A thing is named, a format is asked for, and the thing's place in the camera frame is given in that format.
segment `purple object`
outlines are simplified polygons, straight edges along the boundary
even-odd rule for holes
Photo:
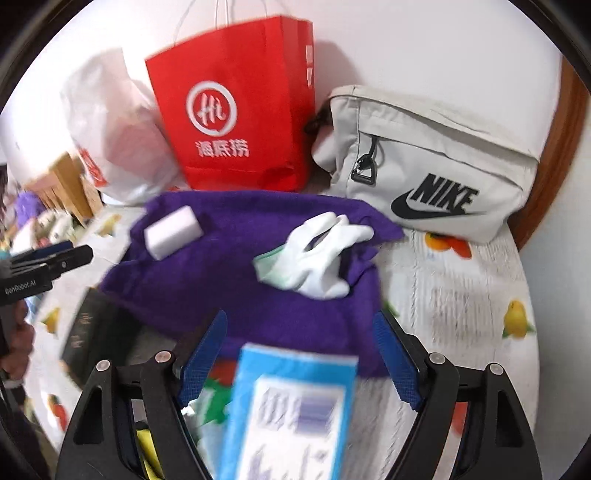
[[[14,209],[17,213],[17,227],[22,228],[31,218],[44,212],[45,206],[33,192],[21,192],[14,201]]]
[[[204,235],[164,260],[152,259],[144,229],[190,205]],[[359,356],[359,375],[387,376],[372,331],[381,308],[374,245],[401,239],[399,225],[360,200],[280,192],[164,193],[131,229],[126,260],[100,288],[138,320],[179,338],[215,308],[228,314],[220,355],[237,358],[245,342],[307,352]],[[291,231],[324,212],[369,225],[374,237],[342,254],[344,299],[312,300],[259,283],[252,259],[285,243]]]

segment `nike swoosh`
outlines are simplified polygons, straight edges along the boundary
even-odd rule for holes
[[[459,217],[464,215],[481,215],[481,212],[429,212],[426,210],[415,210],[408,206],[408,196],[412,190],[403,193],[400,197],[394,199],[390,208],[394,215],[404,218],[405,220],[423,220],[427,218],[443,218],[443,217]]]

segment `zipper pull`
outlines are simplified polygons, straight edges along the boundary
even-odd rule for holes
[[[351,180],[356,181],[358,183],[363,183],[365,185],[375,185],[375,180],[378,175],[378,169],[375,164],[374,154],[377,145],[378,137],[372,135],[369,152],[367,152],[365,155],[361,155],[355,162],[355,166],[353,167],[353,171],[351,172]],[[362,171],[367,169],[369,169],[370,175],[361,173]]]

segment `person's hand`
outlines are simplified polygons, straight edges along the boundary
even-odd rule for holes
[[[20,380],[29,366],[29,355],[33,351],[35,329],[25,322],[28,313],[27,304],[19,300],[13,305],[15,329],[8,341],[10,353],[0,358],[2,368],[12,380]]]

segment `wooden bed frame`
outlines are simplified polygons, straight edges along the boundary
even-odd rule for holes
[[[583,133],[588,103],[587,87],[563,57],[558,105],[530,197],[525,206],[508,221],[515,244],[520,250],[550,209],[569,172]]]

